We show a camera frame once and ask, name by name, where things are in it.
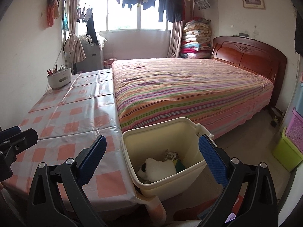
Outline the striped bed sheet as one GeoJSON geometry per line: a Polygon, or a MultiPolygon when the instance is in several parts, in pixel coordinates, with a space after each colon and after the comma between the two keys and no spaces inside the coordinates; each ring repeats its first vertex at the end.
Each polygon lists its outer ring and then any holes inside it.
{"type": "Polygon", "coordinates": [[[215,59],[153,58],[112,64],[123,132],[186,117],[215,138],[267,106],[273,83],[215,59]]]}

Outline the pink curtain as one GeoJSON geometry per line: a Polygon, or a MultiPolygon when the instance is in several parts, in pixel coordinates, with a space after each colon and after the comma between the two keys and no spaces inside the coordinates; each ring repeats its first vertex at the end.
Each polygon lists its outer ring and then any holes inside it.
{"type": "Polygon", "coordinates": [[[181,49],[183,21],[174,22],[170,31],[168,58],[178,58],[181,49]]]}
{"type": "Polygon", "coordinates": [[[76,33],[77,0],[62,1],[62,35],[64,42],[71,33],[76,33]]]}

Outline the white fluffy plush toy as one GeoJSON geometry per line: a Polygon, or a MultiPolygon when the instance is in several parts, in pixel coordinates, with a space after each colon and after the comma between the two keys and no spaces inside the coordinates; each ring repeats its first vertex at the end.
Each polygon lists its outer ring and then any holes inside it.
{"type": "Polygon", "coordinates": [[[137,175],[148,182],[157,182],[177,173],[174,163],[171,160],[157,161],[148,158],[140,167],[137,175]]]}

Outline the pink plastic basket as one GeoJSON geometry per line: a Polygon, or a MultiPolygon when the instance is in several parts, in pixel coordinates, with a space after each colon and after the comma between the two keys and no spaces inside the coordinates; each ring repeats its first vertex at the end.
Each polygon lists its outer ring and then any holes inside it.
{"type": "Polygon", "coordinates": [[[292,118],[286,129],[286,137],[296,145],[300,152],[303,152],[303,120],[295,108],[292,110],[292,118]]]}

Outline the checkered plastic tablecloth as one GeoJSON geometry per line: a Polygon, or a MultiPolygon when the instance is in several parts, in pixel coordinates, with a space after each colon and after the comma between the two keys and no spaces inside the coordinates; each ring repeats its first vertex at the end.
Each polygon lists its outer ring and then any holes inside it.
{"type": "Polygon", "coordinates": [[[50,90],[34,105],[20,124],[34,129],[38,142],[20,153],[13,175],[4,182],[10,192],[27,198],[37,165],[58,165],[76,157],[102,135],[107,148],[90,182],[83,190],[97,212],[116,211],[141,204],[155,226],[166,221],[158,197],[137,193],[121,149],[121,128],[110,69],[74,75],[71,83],[50,90]]]}

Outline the right pink curtain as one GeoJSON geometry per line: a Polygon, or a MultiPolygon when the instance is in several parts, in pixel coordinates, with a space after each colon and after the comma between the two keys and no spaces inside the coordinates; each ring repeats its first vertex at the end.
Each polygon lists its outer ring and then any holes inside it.
{"type": "Polygon", "coordinates": [[[181,49],[183,21],[174,22],[170,31],[168,58],[178,58],[181,49]]]}

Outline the white pen holder basket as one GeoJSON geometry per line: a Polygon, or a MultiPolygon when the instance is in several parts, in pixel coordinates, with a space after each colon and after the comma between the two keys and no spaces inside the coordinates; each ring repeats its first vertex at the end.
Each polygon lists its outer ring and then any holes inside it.
{"type": "Polygon", "coordinates": [[[47,70],[47,80],[52,89],[60,89],[61,87],[71,83],[71,68],[57,68],[47,70]]]}

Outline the left pink curtain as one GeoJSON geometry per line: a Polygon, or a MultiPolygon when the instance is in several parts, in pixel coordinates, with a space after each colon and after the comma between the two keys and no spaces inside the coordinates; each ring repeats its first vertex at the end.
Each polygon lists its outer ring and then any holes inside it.
{"type": "Polygon", "coordinates": [[[62,1],[62,35],[64,42],[71,33],[76,33],[77,0],[62,1]]]}

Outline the grey air cooler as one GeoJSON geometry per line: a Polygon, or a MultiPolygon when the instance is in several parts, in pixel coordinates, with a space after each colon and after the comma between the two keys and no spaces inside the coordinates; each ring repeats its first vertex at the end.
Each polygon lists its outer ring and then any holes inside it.
{"type": "Polygon", "coordinates": [[[98,45],[90,42],[86,35],[79,36],[86,58],[76,63],[77,73],[90,72],[104,69],[104,43],[98,41],[98,45]]]}

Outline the green plastic storage box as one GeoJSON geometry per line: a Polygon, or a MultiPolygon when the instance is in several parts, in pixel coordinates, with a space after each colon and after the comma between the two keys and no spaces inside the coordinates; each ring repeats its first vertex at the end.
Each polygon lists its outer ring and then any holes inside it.
{"type": "Polygon", "coordinates": [[[286,129],[284,127],[281,138],[272,154],[288,172],[292,172],[302,162],[302,152],[286,136],[286,129]]]}

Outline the cream trash bin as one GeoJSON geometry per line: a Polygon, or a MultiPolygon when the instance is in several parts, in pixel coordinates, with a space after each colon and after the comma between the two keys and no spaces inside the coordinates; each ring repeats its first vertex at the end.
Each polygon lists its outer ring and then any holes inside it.
{"type": "Polygon", "coordinates": [[[186,191],[206,167],[198,148],[202,135],[214,139],[204,126],[185,117],[124,132],[122,151],[134,185],[145,197],[157,196],[161,201],[186,191]],[[157,182],[144,181],[137,173],[148,158],[172,162],[180,159],[186,169],[157,182]]]}

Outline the green yellow sponge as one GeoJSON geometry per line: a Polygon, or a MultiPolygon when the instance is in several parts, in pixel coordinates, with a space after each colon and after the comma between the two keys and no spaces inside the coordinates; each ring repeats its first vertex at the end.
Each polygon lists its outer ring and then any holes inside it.
{"type": "Polygon", "coordinates": [[[176,169],[176,173],[179,173],[181,171],[184,171],[186,169],[186,167],[183,165],[182,161],[180,159],[176,159],[173,161],[175,169],[176,169]]]}

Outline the wooden bed headboard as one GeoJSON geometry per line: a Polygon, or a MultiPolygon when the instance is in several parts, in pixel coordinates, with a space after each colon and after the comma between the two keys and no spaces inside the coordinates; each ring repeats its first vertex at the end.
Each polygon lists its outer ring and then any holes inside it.
{"type": "Polygon", "coordinates": [[[274,87],[269,106],[276,107],[287,66],[287,58],[282,52],[254,39],[219,36],[213,39],[211,58],[270,80],[274,87]]]}

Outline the orange hanging cloth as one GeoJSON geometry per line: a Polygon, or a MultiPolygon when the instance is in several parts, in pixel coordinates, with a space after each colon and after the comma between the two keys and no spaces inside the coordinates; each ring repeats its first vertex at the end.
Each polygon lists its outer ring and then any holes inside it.
{"type": "Polygon", "coordinates": [[[47,26],[52,27],[54,21],[60,17],[59,12],[60,0],[47,0],[47,26]]]}

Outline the stack of folded blankets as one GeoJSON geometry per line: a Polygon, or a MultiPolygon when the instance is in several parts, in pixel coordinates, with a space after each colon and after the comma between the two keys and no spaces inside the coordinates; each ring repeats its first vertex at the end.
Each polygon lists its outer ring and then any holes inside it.
{"type": "Polygon", "coordinates": [[[211,20],[194,17],[183,27],[180,58],[205,59],[212,54],[211,20]]]}

